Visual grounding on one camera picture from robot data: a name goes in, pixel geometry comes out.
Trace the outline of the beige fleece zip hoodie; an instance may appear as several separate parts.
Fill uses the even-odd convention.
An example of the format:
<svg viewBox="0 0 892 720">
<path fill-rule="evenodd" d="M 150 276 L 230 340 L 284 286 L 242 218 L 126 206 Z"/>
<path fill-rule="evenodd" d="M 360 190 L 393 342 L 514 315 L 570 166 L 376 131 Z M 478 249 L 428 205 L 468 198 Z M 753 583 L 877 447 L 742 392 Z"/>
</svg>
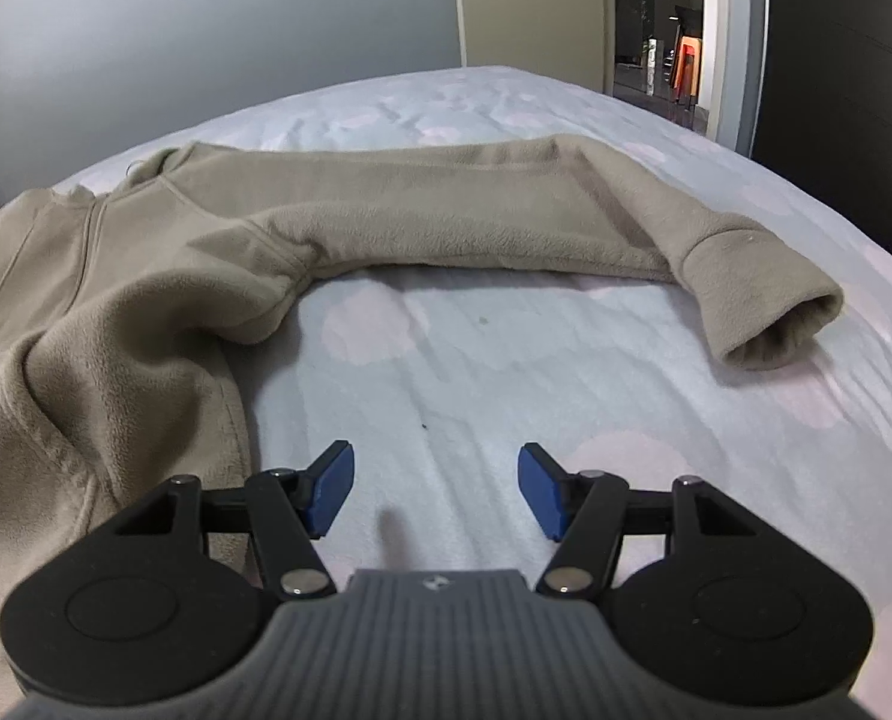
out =
<svg viewBox="0 0 892 720">
<path fill-rule="evenodd" d="M 14 585 L 163 479 L 251 471 L 224 343 L 306 289 L 384 265 L 675 283 L 718 361 L 763 371 L 843 307 L 756 221 L 578 135 L 397 151 L 190 143 L 106 193 L 0 210 L 0 608 Z M 0 644 L 0 715 L 18 700 Z"/>
</svg>

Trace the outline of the polka dot bed sheet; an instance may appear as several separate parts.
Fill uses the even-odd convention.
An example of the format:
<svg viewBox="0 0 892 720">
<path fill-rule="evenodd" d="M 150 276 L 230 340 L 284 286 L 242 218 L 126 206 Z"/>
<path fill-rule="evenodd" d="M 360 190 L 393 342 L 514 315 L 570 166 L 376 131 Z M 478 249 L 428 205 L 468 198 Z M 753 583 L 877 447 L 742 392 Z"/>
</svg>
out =
<svg viewBox="0 0 892 720">
<path fill-rule="evenodd" d="M 370 268 L 302 294 L 229 346 L 259 470 L 334 440 L 356 478 L 317 549 L 358 569 L 516 569 L 550 559 L 516 483 L 543 445 L 639 489 L 696 475 L 866 595 L 854 694 L 892 718 L 892 256 L 808 193 L 629 104 L 523 71 L 392 76 L 278 99 L 169 135 L 267 151 L 386 149 L 579 133 L 714 210 L 750 216 L 844 289 L 843 312 L 776 371 L 722 366 L 672 284 L 516 271 Z"/>
</svg>

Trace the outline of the orange chair in hallway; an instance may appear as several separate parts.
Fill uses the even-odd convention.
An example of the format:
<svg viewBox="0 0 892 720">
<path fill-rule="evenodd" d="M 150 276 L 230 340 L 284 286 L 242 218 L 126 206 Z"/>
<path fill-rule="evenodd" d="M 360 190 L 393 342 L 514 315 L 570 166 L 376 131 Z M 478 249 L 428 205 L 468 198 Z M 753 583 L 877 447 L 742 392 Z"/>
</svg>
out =
<svg viewBox="0 0 892 720">
<path fill-rule="evenodd" d="M 702 41 L 699 37 L 683 36 L 677 41 L 670 85 L 677 104 L 692 104 L 698 99 L 701 71 Z"/>
</svg>

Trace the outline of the black wardrobe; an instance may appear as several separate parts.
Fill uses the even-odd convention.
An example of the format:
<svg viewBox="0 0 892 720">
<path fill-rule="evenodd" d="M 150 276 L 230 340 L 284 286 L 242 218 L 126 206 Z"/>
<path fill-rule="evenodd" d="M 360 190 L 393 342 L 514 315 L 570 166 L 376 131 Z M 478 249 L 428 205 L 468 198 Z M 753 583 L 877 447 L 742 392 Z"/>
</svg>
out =
<svg viewBox="0 0 892 720">
<path fill-rule="evenodd" d="M 892 255 L 892 0 L 770 0 L 752 156 Z"/>
</svg>

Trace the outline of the cream room door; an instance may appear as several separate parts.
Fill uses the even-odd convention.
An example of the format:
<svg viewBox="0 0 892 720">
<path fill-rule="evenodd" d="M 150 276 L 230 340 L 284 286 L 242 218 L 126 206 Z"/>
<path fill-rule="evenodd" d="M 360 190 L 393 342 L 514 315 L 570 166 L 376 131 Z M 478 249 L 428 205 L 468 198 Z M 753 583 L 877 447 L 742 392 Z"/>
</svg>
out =
<svg viewBox="0 0 892 720">
<path fill-rule="evenodd" d="M 455 0 L 466 67 L 502 65 L 610 94 L 615 0 Z"/>
</svg>

